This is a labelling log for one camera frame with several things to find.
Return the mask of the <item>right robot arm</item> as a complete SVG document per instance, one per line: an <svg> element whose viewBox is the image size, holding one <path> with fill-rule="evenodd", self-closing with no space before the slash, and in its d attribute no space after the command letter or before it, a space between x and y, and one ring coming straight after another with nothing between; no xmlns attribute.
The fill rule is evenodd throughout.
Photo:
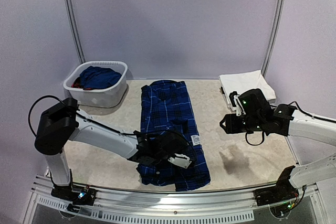
<svg viewBox="0 0 336 224"><path fill-rule="evenodd" d="M276 201L292 188L335 178L335 119L304 111L297 101L271 105L260 89L237 97L238 113L226 114L220 127L226 134L249 136L261 132L287 138L296 166L287 167L271 190Z"/></svg>

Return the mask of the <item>blue plaid shirt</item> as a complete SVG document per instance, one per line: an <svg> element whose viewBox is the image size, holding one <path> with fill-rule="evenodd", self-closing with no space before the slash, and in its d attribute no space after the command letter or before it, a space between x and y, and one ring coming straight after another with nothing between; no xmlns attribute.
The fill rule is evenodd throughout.
<svg viewBox="0 0 336 224"><path fill-rule="evenodd" d="M190 96L184 81L159 80L141 88L141 132L168 133L178 131L188 141L185 155L192 159L188 168L170 162L138 165L144 185L167 186L176 191L196 190L211 181Z"/></svg>

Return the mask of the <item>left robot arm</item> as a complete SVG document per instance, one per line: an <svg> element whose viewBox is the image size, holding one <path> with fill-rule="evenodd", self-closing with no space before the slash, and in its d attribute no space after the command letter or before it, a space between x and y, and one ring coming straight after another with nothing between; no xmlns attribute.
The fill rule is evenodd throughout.
<svg viewBox="0 0 336 224"><path fill-rule="evenodd" d="M41 114L34 132L34 146L45 156L52 182L67 200L73 200L78 195L64 153L68 141L89 144L143 165L169 162L187 169L196 162L196 152L178 131L167 129L127 133L95 120L79 109L76 99L52 98L57 104Z"/></svg>

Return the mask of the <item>white t-shirt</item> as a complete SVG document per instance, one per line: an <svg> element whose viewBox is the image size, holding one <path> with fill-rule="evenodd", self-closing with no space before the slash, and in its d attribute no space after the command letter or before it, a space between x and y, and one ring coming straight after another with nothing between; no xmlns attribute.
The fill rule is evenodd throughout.
<svg viewBox="0 0 336 224"><path fill-rule="evenodd" d="M233 92L240 95L250 89L259 88L267 101L275 102L276 100L275 91L266 82L260 70L238 74L221 74L219 81L227 107L232 111L236 111L234 103L229 98L229 95Z"/></svg>

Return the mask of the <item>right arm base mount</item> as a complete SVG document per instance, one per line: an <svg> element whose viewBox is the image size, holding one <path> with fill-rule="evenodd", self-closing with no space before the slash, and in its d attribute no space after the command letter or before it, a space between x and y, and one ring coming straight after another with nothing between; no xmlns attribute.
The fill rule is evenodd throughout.
<svg viewBox="0 0 336 224"><path fill-rule="evenodd" d="M274 186L254 190L254 200L258 207L269 206L271 214L278 219L287 218L303 200L307 186L302 187L302 193L290 183L290 173L295 166L286 167L280 174Z"/></svg>

